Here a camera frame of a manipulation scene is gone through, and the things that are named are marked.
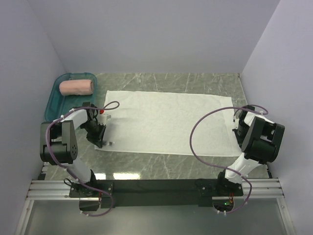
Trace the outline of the white towel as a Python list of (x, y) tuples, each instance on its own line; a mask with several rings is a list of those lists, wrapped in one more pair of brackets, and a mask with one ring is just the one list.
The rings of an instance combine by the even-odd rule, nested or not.
[(108, 91), (104, 151), (237, 157), (230, 97), (208, 94)]

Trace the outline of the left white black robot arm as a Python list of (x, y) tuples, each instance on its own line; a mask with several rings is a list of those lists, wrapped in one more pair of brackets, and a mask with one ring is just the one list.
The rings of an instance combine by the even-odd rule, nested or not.
[(100, 187), (94, 172), (78, 157), (76, 130), (84, 129), (86, 139), (98, 148), (104, 145), (105, 121), (98, 116), (106, 111), (91, 103), (74, 107), (51, 122), (43, 122), (40, 127), (40, 158), (43, 162), (62, 168), (72, 179), (64, 179), (71, 189), (86, 197), (109, 195)]

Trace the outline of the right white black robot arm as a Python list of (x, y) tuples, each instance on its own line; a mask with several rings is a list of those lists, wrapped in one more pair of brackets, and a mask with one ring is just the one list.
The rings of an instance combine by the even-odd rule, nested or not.
[(277, 158), (285, 126), (263, 115), (241, 111), (238, 127), (233, 132), (242, 153), (229, 169), (218, 175), (215, 190), (221, 196), (241, 193), (242, 177)]

